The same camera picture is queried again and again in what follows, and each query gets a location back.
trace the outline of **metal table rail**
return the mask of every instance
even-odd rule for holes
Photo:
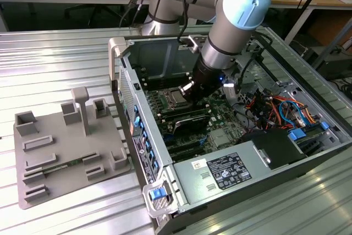
[[[188,32],[207,31],[208,26]],[[298,71],[297,54],[269,29],[277,51]],[[111,37],[135,36],[136,30],[15,32],[0,35],[0,233],[1,234],[154,234],[140,186],[132,170],[27,210],[19,209],[13,143],[14,114],[59,112],[70,89],[87,86],[91,99],[104,97],[117,129],[121,123],[108,85],[107,43]],[[289,77],[273,58],[265,65],[281,80]],[[350,105],[324,80],[310,81],[326,91],[326,100],[351,123]],[[179,234],[351,234],[352,149],[305,176],[198,222]]]

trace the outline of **blue latch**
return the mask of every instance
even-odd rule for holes
[[[306,134],[302,129],[293,129],[288,135],[291,140],[298,140],[300,138],[306,137]]]
[[[143,138],[148,139],[148,134],[145,131],[143,132]]]
[[[329,128],[329,124],[326,123],[325,121],[323,121],[322,123],[320,123],[320,126],[324,129],[327,130]]]
[[[150,191],[150,197],[152,198],[152,200],[157,200],[160,198],[164,198],[165,196],[167,196],[166,190],[163,187],[154,189],[153,191]]]
[[[157,162],[157,161],[155,161],[155,162],[153,163],[153,167],[154,167],[154,170],[155,170],[156,172],[159,171],[159,165],[158,165],[158,162]]]
[[[153,161],[155,159],[155,154],[153,151],[150,151],[149,153],[149,160]]]
[[[146,146],[147,152],[150,152],[150,150],[152,149],[152,145],[150,144],[150,142],[148,140],[145,142],[145,146]]]
[[[136,117],[136,120],[134,120],[134,126],[137,127],[141,121],[141,118],[138,116]]]

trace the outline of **light blue joint cap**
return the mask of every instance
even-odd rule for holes
[[[223,0],[226,18],[242,30],[254,30],[264,20],[271,0]]]

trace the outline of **motherboard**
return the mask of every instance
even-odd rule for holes
[[[221,89],[197,105],[188,103],[177,87],[145,95],[175,162],[232,146],[246,132]]]

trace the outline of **power supply label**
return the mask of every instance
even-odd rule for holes
[[[252,179],[237,152],[209,161],[207,165],[221,190]]]

